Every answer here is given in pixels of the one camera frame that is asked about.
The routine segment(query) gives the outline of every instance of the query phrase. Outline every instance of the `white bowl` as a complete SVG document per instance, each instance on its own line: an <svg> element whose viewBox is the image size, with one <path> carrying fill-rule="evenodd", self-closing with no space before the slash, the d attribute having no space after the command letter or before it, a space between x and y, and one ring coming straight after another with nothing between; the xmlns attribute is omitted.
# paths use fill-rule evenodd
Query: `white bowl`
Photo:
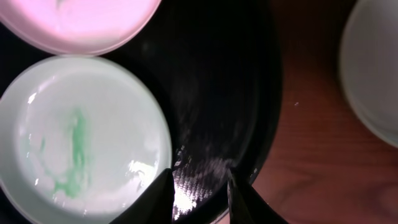
<svg viewBox="0 0 398 224"><path fill-rule="evenodd" d="M362 0L346 26L340 74L346 97L375 135L398 147L398 1Z"/></svg>
<svg viewBox="0 0 398 224"><path fill-rule="evenodd" d="M51 54L110 52L131 40L160 0L1 0L0 21Z"/></svg>
<svg viewBox="0 0 398 224"><path fill-rule="evenodd" d="M101 58L53 57L0 101L0 184L28 220L109 223L171 167L150 91Z"/></svg>

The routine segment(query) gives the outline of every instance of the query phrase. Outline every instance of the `black object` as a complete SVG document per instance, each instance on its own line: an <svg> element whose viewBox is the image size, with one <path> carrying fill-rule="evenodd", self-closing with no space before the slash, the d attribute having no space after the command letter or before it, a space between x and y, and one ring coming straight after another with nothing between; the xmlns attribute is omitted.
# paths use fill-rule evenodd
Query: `black object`
<svg viewBox="0 0 398 224"><path fill-rule="evenodd" d="M171 169L165 169L125 212L110 224L171 224L174 181Z"/></svg>
<svg viewBox="0 0 398 224"><path fill-rule="evenodd" d="M228 177L230 224L288 224L233 170Z"/></svg>
<svg viewBox="0 0 398 224"><path fill-rule="evenodd" d="M164 170L123 214L110 224L171 224L174 182ZM228 172L230 224L288 224L236 171Z"/></svg>
<svg viewBox="0 0 398 224"><path fill-rule="evenodd" d="M165 113L175 149L175 223L220 217L228 209L228 169L252 183L265 161L282 75L266 10L263 17L253 0L163 0L135 38L102 56L140 78ZM3 93L23 70L51 55L3 25L0 38ZM0 204L0 220L21 223L4 197Z"/></svg>

